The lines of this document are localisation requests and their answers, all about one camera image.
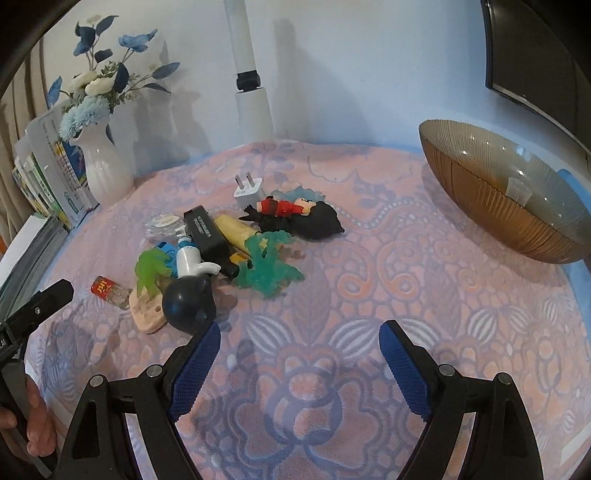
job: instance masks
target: amber glass bowl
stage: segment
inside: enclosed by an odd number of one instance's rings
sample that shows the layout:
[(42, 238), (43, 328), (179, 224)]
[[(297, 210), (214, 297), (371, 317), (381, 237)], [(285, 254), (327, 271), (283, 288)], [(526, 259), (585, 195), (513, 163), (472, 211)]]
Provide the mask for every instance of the amber glass bowl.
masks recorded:
[(538, 157), (493, 132), (451, 120), (427, 120), (418, 132), (441, 186), (496, 239), (546, 263), (591, 254), (589, 212)]

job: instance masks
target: power adapter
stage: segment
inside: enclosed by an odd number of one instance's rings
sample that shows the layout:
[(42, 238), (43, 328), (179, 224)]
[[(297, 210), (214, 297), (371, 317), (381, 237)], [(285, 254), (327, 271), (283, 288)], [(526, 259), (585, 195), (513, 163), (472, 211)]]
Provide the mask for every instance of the power adapter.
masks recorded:
[(236, 175), (236, 191), (234, 192), (234, 198), (241, 209), (248, 207), (249, 205), (256, 208), (258, 202), (262, 202), (267, 195), (262, 189), (262, 179), (253, 179), (250, 173), (246, 174), (246, 182), (243, 182), (238, 175)]

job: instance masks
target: vase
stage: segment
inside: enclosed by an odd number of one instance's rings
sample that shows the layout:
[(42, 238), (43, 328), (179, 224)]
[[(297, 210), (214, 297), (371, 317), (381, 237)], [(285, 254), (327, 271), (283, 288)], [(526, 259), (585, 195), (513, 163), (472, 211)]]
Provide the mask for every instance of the vase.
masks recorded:
[(86, 179), (90, 192), (104, 207), (112, 207), (135, 190), (131, 169), (121, 159), (106, 134), (109, 119), (86, 127), (70, 140), (84, 153)]

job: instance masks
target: curtain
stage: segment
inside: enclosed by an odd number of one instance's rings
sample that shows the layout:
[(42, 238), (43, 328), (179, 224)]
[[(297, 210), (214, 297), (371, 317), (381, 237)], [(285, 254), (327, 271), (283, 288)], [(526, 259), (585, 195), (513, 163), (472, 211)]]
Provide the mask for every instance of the curtain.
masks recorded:
[(47, 111), (43, 39), (25, 58), (0, 100), (0, 236), (10, 242), (33, 212), (12, 178), (13, 145), (30, 120)]

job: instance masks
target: pink floral tablecloth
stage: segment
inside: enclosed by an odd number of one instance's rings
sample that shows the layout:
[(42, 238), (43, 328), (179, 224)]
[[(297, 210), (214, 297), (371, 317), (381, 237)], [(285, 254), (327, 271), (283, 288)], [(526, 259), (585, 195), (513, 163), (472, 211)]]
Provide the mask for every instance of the pink floral tablecloth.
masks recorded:
[[(222, 347), (192, 412), (177, 424), (204, 479), (394, 479), (424, 426), (379, 351), (396, 318), (439, 362), (465, 375), (509, 372), (535, 430), (545, 478), (567, 478), (591, 445), (590, 352), (559, 267), (513, 253), (472, 223), (422, 154), (297, 142), (247, 145), (161, 171), (113, 211), (76, 229), (44, 279), (74, 301), (31, 338), (29, 367), (65, 434), (96, 374), (134, 377), (187, 335), (136, 330), (90, 292), (97, 275), (133, 286), (146, 220), (203, 204), (238, 210), (234, 176), (265, 189), (326, 195), (346, 233), (298, 241), (306, 275), (273, 300), (218, 280)], [(457, 475), (470, 419), (448, 469)], [(139, 464), (153, 479), (137, 428)]]

